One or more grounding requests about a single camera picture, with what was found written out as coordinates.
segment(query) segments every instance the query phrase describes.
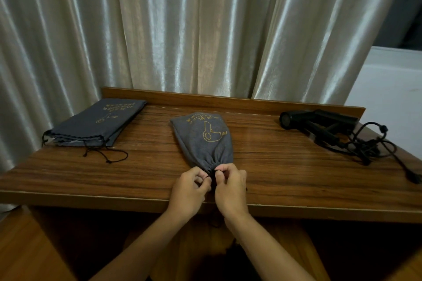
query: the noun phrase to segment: forearm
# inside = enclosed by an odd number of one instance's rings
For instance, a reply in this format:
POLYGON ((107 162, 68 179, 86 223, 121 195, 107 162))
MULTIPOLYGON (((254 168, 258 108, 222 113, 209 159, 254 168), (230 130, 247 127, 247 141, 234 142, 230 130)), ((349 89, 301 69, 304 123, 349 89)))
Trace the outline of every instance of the forearm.
POLYGON ((314 280, 251 215, 226 224, 263 280, 314 280))
POLYGON ((139 238, 96 274, 91 281, 145 280, 160 252, 185 223, 176 213, 164 212, 139 238))

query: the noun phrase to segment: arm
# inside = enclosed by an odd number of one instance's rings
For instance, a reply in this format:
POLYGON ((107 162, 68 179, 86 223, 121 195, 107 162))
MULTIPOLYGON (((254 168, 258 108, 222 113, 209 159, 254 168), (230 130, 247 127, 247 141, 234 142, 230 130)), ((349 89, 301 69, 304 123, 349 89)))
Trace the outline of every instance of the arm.
POLYGON ((211 178, 201 169, 184 172, 173 185, 167 210, 91 281, 145 280, 160 252, 198 212, 209 190, 211 178), (198 188, 195 182, 202 185, 198 188))
POLYGON ((215 170, 215 200, 218 209, 260 277, 265 281, 314 280, 249 214, 246 204, 246 171, 238 170, 231 163, 219 165, 215 170))

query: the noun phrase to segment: folded bag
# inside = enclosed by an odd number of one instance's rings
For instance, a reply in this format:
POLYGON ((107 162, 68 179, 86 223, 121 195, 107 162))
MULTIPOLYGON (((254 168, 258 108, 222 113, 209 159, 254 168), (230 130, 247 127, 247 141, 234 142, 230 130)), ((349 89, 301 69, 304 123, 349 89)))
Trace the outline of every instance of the folded bag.
MULTIPOLYGON (((50 137, 60 146, 85 146, 87 151, 84 157, 91 150, 100 152, 103 147, 108 149, 145 104, 145 100, 101 99, 81 113, 46 131, 43 134, 42 144, 44 145, 48 141, 46 138, 50 137)), ((102 152, 100 153, 107 162, 117 162, 108 160, 102 152)))
POLYGON ((189 165, 207 172, 212 179, 211 187, 215 188, 214 168, 233 162, 232 138, 221 116, 196 112, 170 121, 189 165))

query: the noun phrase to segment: curtain fold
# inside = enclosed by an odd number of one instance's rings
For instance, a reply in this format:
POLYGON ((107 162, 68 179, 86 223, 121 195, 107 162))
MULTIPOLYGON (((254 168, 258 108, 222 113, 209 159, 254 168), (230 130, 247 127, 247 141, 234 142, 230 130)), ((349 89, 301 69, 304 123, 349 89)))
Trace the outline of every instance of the curtain fold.
POLYGON ((0 171, 101 86, 343 104, 392 0, 0 0, 0 171))

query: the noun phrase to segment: power cord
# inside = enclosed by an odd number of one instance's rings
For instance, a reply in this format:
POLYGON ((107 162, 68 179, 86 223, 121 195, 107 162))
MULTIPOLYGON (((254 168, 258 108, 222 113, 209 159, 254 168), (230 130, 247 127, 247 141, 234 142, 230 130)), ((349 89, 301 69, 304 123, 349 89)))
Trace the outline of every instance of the power cord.
POLYGON ((397 146, 391 142, 386 140, 388 128, 385 125, 381 125, 376 122, 367 122, 363 124, 356 133, 351 131, 347 137, 349 138, 349 142, 346 143, 339 143, 338 146, 345 150, 339 150, 328 146, 323 141, 319 140, 318 138, 315 139, 315 143, 327 150, 342 153, 345 155, 355 156, 361 159, 364 166, 368 166, 371 164, 372 159, 374 158, 385 158, 392 156, 397 163, 403 168, 406 178, 415 184, 422 183, 422 176, 420 174, 414 173, 410 170, 403 161, 395 155, 397 152, 397 146), (374 124, 379 127, 379 131, 382 133, 382 137, 376 137, 375 139, 370 140, 363 140, 358 138, 357 136, 361 133, 361 131, 368 125, 374 124), (382 155, 381 151, 378 149, 378 144, 381 144, 387 151, 388 154, 382 155))

